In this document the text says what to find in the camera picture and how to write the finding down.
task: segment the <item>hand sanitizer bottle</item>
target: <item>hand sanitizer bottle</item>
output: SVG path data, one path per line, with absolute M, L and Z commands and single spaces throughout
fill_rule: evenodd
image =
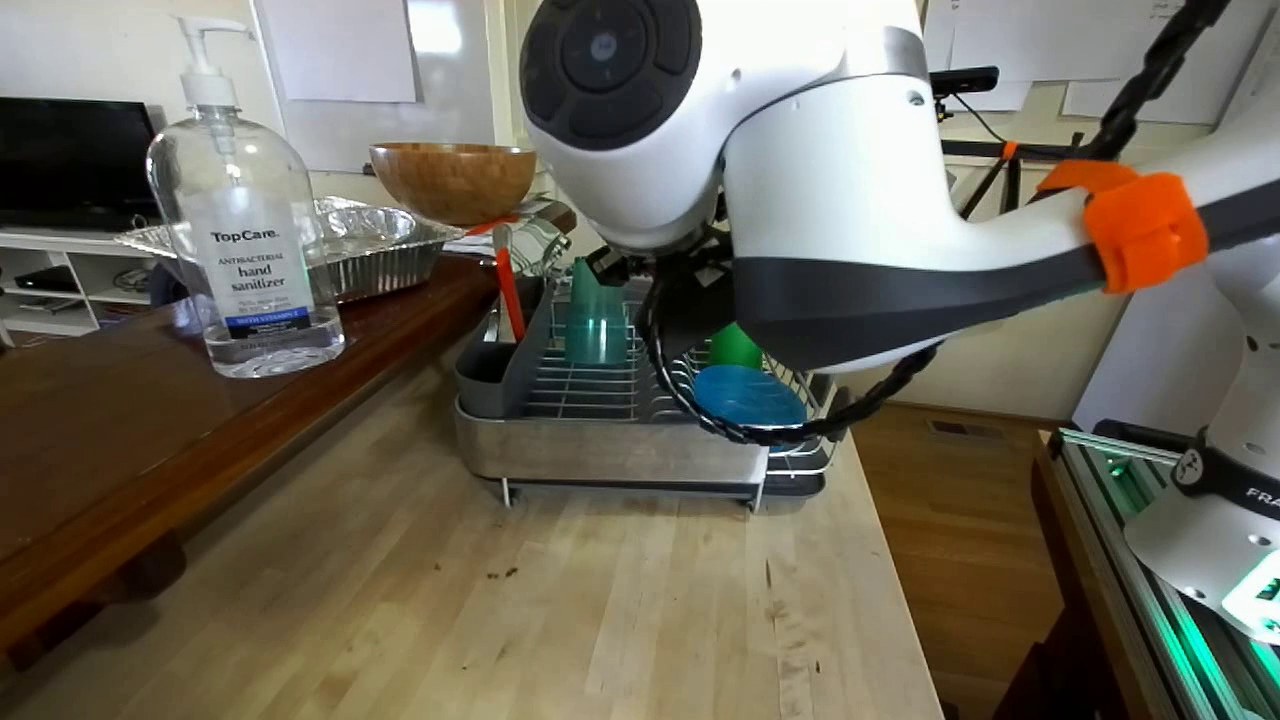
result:
M 303 239 L 315 232 L 303 161 L 269 128 L 241 122 L 232 79 L 207 59 L 213 34 L 234 20 L 181 15 L 193 45 L 193 115 L 148 150 L 148 186 L 172 246 L 196 257 L 202 347 L 218 378 L 258 381 L 345 353 L 331 306 L 310 298 Z

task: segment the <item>wooden countertop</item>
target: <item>wooden countertop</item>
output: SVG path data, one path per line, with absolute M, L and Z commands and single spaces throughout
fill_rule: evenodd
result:
M 345 310 L 346 353 L 234 383 L 168 314 L 0 358 L 0 654 L 276 470 L 340 414 L 449 347 L 490 273 L 439 262 L 423 290 Z
M 94 615 L 0 717 L 939 717 L 851 443 L 812 501 L 529 493 L 498 509 L 423 368 Z

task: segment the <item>clear plastic bottle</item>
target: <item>clear plastic bottle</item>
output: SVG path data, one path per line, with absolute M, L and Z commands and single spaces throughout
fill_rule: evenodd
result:
M 315 300 L 303 239 L 315 232 L 310 176 L 270 134 L 241 122 L 232 79 L 207 65 L 207 34 L 234 20 L 181 20 L 196 115 L 148 150 L 148 186 L 185 257 L 198 266 L 202 347 L 218 378 L 258 381 L 315 368 L 345 353 L 335 306 Z

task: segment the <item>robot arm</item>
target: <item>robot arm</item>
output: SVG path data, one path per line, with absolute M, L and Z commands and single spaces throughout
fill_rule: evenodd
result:
M 1083 192 L 957 218 L 913 0 L 547 0 L 519 93 L 538 161 L 622 252 L 685 252 L 724 190 L 737 320 L 791 368 L 1105 286 Z M 1275 151 L 1236 124 L 1159 171 L 1228 249 L 1280 228 Z

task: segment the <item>wooden floor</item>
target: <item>wooden floor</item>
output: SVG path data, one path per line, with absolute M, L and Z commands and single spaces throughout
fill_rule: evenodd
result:
M 857 428 L 925 658 L 962 720 L 991 717 L 1058 612 L 1030 443 L 1026 422 L 900 403 Z

